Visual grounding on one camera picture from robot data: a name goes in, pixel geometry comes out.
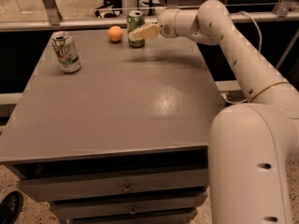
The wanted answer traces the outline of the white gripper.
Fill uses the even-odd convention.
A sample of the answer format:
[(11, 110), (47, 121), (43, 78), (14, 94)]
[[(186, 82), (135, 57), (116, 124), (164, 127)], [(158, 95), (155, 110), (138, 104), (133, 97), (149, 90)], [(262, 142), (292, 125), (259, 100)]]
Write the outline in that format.
[(163, 9), (157, 15), (157, 24), (144, 24), (129, 33), (131, 41), (139, 41), (147, 38), (156, 38), (159, 34), (164, 37), (175, 38), (176, 34), (176, 16), (178, 9)]

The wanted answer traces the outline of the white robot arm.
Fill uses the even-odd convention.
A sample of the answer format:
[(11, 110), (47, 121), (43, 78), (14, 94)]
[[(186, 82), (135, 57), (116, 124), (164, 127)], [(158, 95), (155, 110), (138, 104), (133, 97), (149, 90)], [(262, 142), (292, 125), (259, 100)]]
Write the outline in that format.
[(299, 92), (237, 30), (225, 5), (168, 9), (132, 32), (136, 41), (188, 37), (221, 48), (243, 104), (214, 118), (208, 145), (213, 224), (293, 224), (286, 162), (299, 152)]

